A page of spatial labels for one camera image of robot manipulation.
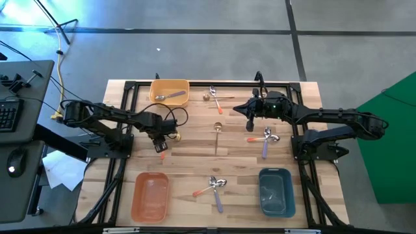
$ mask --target black keyboard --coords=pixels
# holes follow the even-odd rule
[[[0,133],[14,132],[22,108],[22,99],[0,99]]]

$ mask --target blue plastic container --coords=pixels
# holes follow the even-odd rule
[[[259,173],[260,206],[265,215],[291,218],[296,209],[292,175],[284,168],[264,168]]]

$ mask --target black desk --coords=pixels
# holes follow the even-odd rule
[[[20,222],[25,218],[45,143],[37,140],[22,145],[27,150],[26,170],[21,176],[12,178],[7,174],[5,159],[20,145],[0,148],[0,223]]]
[[[43,76],[35,77],[30,83],[31,87],[22,88],[18,92],[24,102],[16,131],[0,133],[0,223],[20,222],[25,218],[25,214],[39,214],[37,205],[42,190],[39,180],[43,170],[40,159],[45,150],[44,146],[51,146],[82,161],[86,160],[87,150],[84,147],[37,124],[42,102],[25,99],[44,100],[53,65],[52,60],[0,63],[0,74],[7,75],[9,80],[13,80],[18,73],[27,81],[33,75],[32,70]],[[7,87],[0,85],[0,99],[8,96],[13,95]],[[11,178],[7,174],[7,158],[10,152],[20,145],[27,148],[26,169],[20,177]]]

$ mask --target wooden tabletop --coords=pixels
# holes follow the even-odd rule
[[[120,107],[125,80],[110,80],[103,102]],[[301,83],[304,105],[310,108],[322,106],[318,84]],[[148,86],[140,87],[136,111],[151,104]],[[246,103],[252,94],[252,88],[217,87],[218,96],[235,96],[233,99],[220,100],[224,113],[219,114],[215,102],[203,101],[208,87],[191,87],[186,110],[189,121],[178,127],[181,141],[168,139],[169,149],[164,160],[156,153],[147,134],[135,135],[131,158],[127,161],[122,195],[118,210],[117,226],[177,226],[177,227],[230,227],[230,228],[306,228],[306,214],[300,185],[297,163],[293,160],[290,147],[292,127],[285,122],[273,119],[254,121],[252,133],[246,131],[247,119],[232,108]],[[269,88],[285,93],[282,88]],[[131,95],[127,107],[130,107]],[[165,108],[151,107],[148,111],[165,116]],[[185,120],[181,110],[175,112],[178,123]],[[218,155],[215,156],[215,122],[222,123],[218,136]],[[114,122],[105,122],[116,127]],[[263,142],[248,143],[248,137],[263,137],[266,126],[278,135],[279,142],[268,145],[267,159],[261,158]],[[325,130],[324,123],[310,123],[311,129]],[[86,171],[76,210],[77,219],[85,217],[103,192],[109,160],[98,159]],[[337,170],[325,161],[316,161],[320,190],[329,206],[343,221],[348,223],[343,193]],[[292,218],[268,218],[259,206],[258,175],[262,168],[286,168],[292,174],[296,214]],[[170,199],[166,218],[158,224],[136,223],[131,219],[131,204],[135,179],[142,172],[163,172],[170,180]],[[192,193],[208,186],[209,176],[227,179],[227,185],[218,188],[224,212],[216,208],[213,191],[194,198]],[[111,210],[113,195],[107,206],[106,220]],[[311,196],[314,218],[318,222],[316,202]]]

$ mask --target concrete floor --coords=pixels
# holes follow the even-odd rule
[[[78,27],[121,29],[289,30],[284,0],[50,0],[45,5],[59,22],[78,18]],[[412,0],[292,0],[303,31],[416,31]],[[24,17],[30,12],[31,17]],[[48,26],[30,0],[9,1],[0,26]],[[290,35],[230,34],[68,34],[62,76],[66,88],[82,98],[102,101],[108,79],[162,78],[252,80],[257,70],[267,81],[299,81]],[[358,107],[416,70],[414,36],[299,36],[308,81],[317,81],[326,108]],[[0,32],[0,40],[34,60],[56,61],[54,33]],[[25,60],[0,47],[9,61]],[[58,105],[51,84],[45,101]],[[60,135],[83,132],[49,119],[39,122]],[[350,154],[339,163],[350,223],[359,228],[416,233],[416,205],[379,205],[355,140],[342,145]],[[42,193],[45,214],[0,229],[66,225],[78,190]],[[62,200],[46,202],[50,198]]]

